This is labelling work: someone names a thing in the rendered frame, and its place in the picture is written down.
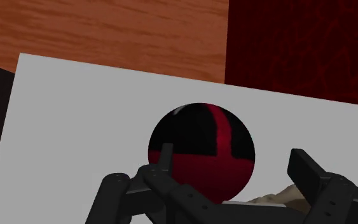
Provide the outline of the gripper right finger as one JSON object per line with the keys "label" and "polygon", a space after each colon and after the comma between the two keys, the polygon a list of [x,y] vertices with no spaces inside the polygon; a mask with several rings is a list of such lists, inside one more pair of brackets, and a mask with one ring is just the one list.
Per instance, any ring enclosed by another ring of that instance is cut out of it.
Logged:
{"label": "gripper right finger", "polygon": [[302,149],[292,149],[287,174],[310,204],[302,224],[358,224],[358,186],[325,171]]}

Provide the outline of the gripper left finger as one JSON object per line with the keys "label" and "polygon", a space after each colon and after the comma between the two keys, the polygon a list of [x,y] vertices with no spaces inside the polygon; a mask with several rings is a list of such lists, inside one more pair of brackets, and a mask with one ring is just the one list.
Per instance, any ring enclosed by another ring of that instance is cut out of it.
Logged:
{"label": "gripper left finger", "polygon": [[157,164],[143,165],[135,177],[124,173],[105,176],[85,224],[122,224],[138,214],[165,210],[160,224],[226,224],[227,215],[216,204],[189,185],[172,177],[172,143],[164,143]]}

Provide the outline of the tan lumpy object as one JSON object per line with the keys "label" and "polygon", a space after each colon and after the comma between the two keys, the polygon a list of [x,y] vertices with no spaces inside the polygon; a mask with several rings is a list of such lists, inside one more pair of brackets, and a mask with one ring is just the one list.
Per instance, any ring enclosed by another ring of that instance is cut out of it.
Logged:
{"label": "tan lumpy object", "polygon": [[277,194],[268,194],[262,197],[257,197],[250,200],[249,203],[260,205],[285,205],[286,207],[300,211],[303,214],[308,214],[311,208],[296,185],[290,185]]}

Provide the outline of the black and red ball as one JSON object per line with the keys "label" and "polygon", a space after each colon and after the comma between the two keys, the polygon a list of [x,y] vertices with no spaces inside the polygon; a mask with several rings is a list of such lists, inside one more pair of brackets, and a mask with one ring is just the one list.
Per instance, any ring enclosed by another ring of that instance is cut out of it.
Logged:
{"label": "black and red ball", "polygon": [[166,114],[150,137],[149,163],[157,163],[164,143],[174,145],[172,177],[214,203],[237,196],[252,176],[255,148],[250,132],[222,107],[191,103]]}

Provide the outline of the white table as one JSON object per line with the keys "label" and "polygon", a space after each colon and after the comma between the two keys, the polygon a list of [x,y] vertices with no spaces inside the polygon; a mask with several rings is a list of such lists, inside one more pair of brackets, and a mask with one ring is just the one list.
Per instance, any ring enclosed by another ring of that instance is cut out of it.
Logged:
{"label": "white table", "polygon": [[358,186],[358,105],[23,53],[0,144],[0,224],[83,224],[102,178],[133,176],[155,125],[192,102],[231,111],[252,136],[237,200],[290,185],[293,148]]}

